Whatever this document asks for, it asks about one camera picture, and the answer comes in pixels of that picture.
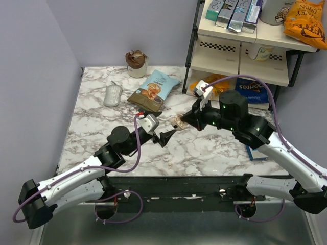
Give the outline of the blue Harry's razor box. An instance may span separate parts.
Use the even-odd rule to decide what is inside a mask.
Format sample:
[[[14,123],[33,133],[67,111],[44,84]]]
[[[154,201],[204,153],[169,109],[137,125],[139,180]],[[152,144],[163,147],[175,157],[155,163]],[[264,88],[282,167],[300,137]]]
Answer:
[[[262,161],[268,159],[268,156],[259,152],[257,149],[252,149],[248,145],[246,146],[246,150],[251,161]]]

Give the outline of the blue Doritos bag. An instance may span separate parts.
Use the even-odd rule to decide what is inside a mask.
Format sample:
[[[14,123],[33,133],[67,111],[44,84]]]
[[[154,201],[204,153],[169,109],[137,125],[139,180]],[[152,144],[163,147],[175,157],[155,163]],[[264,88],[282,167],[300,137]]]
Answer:
[[[237,78],[235,90],[246,97],[250,104],[265,104],[269,102],[267,90],[256,81]]]

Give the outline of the blue brown chips bag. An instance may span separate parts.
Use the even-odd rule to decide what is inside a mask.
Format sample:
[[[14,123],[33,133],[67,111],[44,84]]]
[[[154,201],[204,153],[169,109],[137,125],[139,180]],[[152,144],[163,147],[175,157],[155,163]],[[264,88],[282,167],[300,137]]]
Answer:
[[[157,112],[179,80],[155,70],[144,83],[127,99],[146,110]]]

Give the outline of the orange honey dijon chips bag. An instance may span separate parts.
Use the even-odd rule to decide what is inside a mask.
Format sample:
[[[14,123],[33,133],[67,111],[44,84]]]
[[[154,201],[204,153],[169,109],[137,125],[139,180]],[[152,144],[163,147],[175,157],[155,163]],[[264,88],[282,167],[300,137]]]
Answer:
[[[322,24],[325,1],[295,1],[284,20],[284,34],[316,49],[326,49]]]

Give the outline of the teal toothpaste box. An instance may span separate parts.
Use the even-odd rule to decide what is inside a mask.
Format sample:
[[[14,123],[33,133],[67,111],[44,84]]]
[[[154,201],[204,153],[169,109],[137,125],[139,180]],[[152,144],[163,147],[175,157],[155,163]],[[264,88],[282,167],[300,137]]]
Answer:
[[[225,0],[212,0],[207,11],[205,18],[216,22],[218,15],[224,5]]]

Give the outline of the white popcorn tub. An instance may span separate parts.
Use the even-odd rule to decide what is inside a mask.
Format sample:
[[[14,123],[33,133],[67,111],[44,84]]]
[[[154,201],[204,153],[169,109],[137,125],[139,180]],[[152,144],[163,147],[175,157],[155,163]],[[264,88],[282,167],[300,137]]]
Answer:
[[[265,0],[262,3],[260,20],[268,25],[276,26],[284,22],[295,1]]]

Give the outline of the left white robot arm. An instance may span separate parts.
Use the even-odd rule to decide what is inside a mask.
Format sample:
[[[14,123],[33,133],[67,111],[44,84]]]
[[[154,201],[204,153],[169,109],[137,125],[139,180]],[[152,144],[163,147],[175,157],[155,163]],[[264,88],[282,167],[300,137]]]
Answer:
[[[36,229],[52,219],[55,210],[59,209],[59,200],[69,192],[107,173],[124,173],[120,169],[125,163],[123,156],[136,153],[138,157],[134,166],[137,167],[144,143],[151,140],[161,147],[166,146],[176,129],[157,135],[155,129],[159,125],[158,116],[158,113],[139,112],[133,119],[133,132],[125,126],[115,127],[107,137],[107,143],[79,165],[52,179],[39,183],[33,179],[24,182],[18,198],[19,207],[12,217],[13,222],[25,222],[29,229]]]

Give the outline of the orange snack bag lower shelf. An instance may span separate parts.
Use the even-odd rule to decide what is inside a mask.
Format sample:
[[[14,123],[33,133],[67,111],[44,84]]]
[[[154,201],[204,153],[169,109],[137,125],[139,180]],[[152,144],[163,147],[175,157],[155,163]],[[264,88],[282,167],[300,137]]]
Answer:
[[[222,78],[225,78],[226,76],[225,75],[221,75],[221,74],[216,74],[216,73],[212,73],[206,77],[203,77],[201,79],[198,79],[194,82],[192,82],[189,87],[188,87],[188,90],[191,91],[191,93],[193,93],[193,90],[194,88],[196,87],[196,85],[201,81],[203,80],[204,82],[210,84],[216,80],[219,80],[219,79],[222,79]],[[227,90],[230,90],[231,89],[231,79],[228,79],[228,80],[225,80],[225,81],[222,81],[222,82],[219,82],[217,84],[215,84],[213,87],[212,87],[213,91],[212,91],[212,94],[211,94],[211,100],[217,100],[219,95]]]

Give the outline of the brown lidded white cup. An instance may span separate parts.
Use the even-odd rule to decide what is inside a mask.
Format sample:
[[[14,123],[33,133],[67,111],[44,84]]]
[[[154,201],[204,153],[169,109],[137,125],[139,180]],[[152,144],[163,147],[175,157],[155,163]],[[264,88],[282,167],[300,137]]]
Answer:
[[[149,57],[140,50],[131,50],[125,54],[129,76],[141,78],[146,75]]]

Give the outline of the silver blue toothpaste box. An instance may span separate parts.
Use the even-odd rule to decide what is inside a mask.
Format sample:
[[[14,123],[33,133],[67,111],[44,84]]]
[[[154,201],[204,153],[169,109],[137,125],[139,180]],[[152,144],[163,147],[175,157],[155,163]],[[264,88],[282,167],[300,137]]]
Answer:
[[[239,33],[242,30],[247,12],[251,5],[251,0],[239,0],[232,18],[228,25],[228,30],[231,32]]]

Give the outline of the purple white toothpaste box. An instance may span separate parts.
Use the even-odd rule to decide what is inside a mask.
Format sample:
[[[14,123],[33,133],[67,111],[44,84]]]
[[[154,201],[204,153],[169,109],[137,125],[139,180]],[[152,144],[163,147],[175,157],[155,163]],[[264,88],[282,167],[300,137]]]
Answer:
[[[253,34],[258,25],[258,19],[262,11],[263,0],[252,0],[244,20],[241,31]]]

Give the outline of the beige earbud charging case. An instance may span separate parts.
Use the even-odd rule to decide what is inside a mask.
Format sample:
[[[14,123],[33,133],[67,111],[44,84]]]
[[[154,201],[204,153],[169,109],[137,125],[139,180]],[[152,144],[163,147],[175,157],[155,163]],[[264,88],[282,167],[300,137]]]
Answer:
[[[187,127],[187,124],[181,120],[182,115],[178,114],[171,119],[171,126],[176,131],[182,131]]]

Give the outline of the black frame cream shelf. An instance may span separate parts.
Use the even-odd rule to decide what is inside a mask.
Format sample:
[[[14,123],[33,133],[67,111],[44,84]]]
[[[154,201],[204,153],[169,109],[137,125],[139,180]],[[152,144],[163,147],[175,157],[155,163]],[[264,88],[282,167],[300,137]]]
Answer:
[[[259,21],[253,34],[236,34],[217,27],[205,17],[209,4],[197,1],[185,63],[184,94],[192,95],[189,85],[210,74],[250,74],[274,85],[277,100],[282,87],[294,86],[304,55],[318,51],[286,36],[283,26]],[[272,46],[272,54],[266,61],[254,61],[248,55],[252,44]]]

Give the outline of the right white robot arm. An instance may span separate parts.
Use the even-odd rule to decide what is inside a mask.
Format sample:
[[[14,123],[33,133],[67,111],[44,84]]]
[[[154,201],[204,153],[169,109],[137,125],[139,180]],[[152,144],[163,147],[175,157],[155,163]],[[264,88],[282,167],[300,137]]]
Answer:
[[[201,131],[207,125],[232,132],[240,142],[265,154],[290,175],[289,179],[275,179],[244,175],[245,180],[235,187],[241,200],[250,196],[270,196],[292,201],[300,209],[319,214],[326,208],[326,169],[295,148],[287,148],[276,127],[265,118],[249,114],[247,98],[237,91],[219,96],[219,108],[198,98],[181,121]]]

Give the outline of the grey toothpaste box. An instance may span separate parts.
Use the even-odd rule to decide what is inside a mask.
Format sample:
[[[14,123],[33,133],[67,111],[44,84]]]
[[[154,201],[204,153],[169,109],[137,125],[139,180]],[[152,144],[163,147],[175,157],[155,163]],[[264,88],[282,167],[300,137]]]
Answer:
[[[235,11],[235,8],[237,6],[238,0],[225,0],[224,4],[222,6],[222,9],[220,10],[216,23],[216,26],[227,28],[228,24],[231,20],[231,17]]]

